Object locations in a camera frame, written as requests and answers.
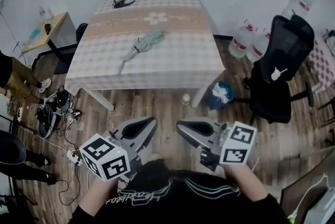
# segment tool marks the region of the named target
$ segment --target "black mesh chair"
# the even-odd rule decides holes
[[[267,119],[269,123],[288,123],[291,119],[291,102],[304,97],[313,107],[313,94],[307,82],[306,90],[294,96],[291,96],[286,82],[293,78],[313,47],[314,31],[304,19],[296,15],[291,20],[282,16],[273,18],[267,51],[263,58],[254,63],[251,77],[243,80],[244,88],[250,90],[250,98],[234,98],[231,102],[250,104],[250,125],[256,116]],[[287,70],[273,81],[271,74],[275,68]]]

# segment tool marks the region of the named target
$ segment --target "plastic water bottle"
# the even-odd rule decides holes
[[[45,24],[50,24],[50,17],[48,16],[48,14],[46,13],[46,11],[44,10],[44,8],[42,6],[40,6],[38,8],[38,12],[39,12],[40,17],[43,20],[43,22]]]
[[[254,39],[254,32],[257,29],[246,20],[244,22],[245,26],[238,29],[237,35],[231,41],[228,50],[229,53],[235,58],[243,58],[247,53],[247,48],[252,46]]]
[[[248,49],[247,58],[252,63],[257,60],[260,60],[266,53],[269,41],[270,41],[269,32],[261,34],[258,38],[256,38],[255,43]]]
[[[305,18],[314,0],[289,0],[286,8],[282,12],[282,16],[291,19],[293,15]]]

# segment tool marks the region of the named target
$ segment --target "white flower print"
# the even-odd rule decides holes
[[[156,13],[156,12],[151,12],[149,13],[148,17],[145,17],[145,21],[150,21],[151,25],[157,25],[158,22],[167,22],[167,18],[165,17],[166,13]]]

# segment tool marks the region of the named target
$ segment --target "teal object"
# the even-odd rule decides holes
[[[223,109],[234,98],[234,90],[231,88],[231,85],[229,83],[225,83],[225,82],[220,81],[219,86],[220,86],[220,88],[225,88],[226,89],[228,102],[223,103],[219,97],[214,96],[211,93],[211,96],[210,96],[209,101],[208,101],[209,109]]]
[[[32,33],[30,34],[29,39],[34,41],[39,35],[40,35],[40,30],[34,29]]]

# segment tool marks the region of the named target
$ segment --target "black shirt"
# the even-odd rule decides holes
[[[1,65],[0,87],[3,88],[8,83],[10,74],[12,73],[13,64],[12,64],[12,58],[2,54],[1,51],[0,51],[0,65]]]
[[[271,195],[252,202],[223,178],[170,171],[159,178],[135,177],[95,217],[77,207],[69,224],[130,223],[129,220],[163,223],[170,218],[183,222],[196,219],[218,223],[289,223]]]

